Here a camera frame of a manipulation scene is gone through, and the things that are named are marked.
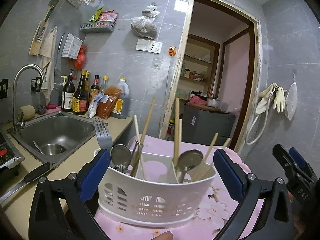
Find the person's left hand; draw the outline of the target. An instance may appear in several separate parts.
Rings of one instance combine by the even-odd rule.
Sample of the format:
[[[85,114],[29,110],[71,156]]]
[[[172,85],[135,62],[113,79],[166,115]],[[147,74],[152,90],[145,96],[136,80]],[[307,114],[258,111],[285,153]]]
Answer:
[[[157,237],[154,237],[152,240],[173,240],[174,236],[171,231],[164,232]]]

